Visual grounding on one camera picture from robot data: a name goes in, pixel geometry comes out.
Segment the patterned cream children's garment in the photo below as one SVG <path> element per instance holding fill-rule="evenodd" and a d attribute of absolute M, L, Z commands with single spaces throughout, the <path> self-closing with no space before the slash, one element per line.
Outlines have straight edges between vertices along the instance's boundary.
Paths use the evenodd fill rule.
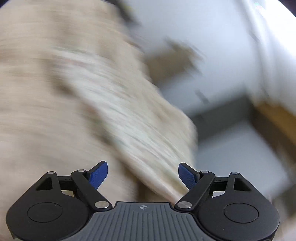
<path fill-rule="evenodd" d="M 93 113 L 119 159 L 145 186 L 176 203 L 187 188 L 181 162 L 192 164 L 197 130 L 148 80 L 136 47 L 109 56 L 70 48 L 53 51 L 53 70 Z"/>

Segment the cream fluffy blanket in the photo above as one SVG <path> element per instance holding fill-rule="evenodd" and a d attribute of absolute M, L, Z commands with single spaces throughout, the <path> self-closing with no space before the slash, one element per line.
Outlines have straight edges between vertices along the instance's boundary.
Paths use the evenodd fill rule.
<path fill-rule="evenodd" d="M 89 111 L 51 72 L 54 14 L 78 1 L 8 1 L 1 7 L 1 240 L 11 240 L 6 213 L 46 171 L 63 174 L 106 158 L 119 183 L 107 180 L 111 202 L 138 201 L 142 183 L 105 138 L 89 131 Z"/>

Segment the brown refrigerator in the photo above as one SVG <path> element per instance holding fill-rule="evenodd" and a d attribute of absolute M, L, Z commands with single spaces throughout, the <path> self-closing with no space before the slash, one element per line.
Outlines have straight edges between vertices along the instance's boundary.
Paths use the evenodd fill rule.
<path fill-rule="evenodd" d="M 145 56 L 149 76 L 153 83 L 170 79 L 189 69 L 199 71 L 197 63 L 203 60 L 201 51 L 184 42 L 166 39 L 167 47 Z"/>

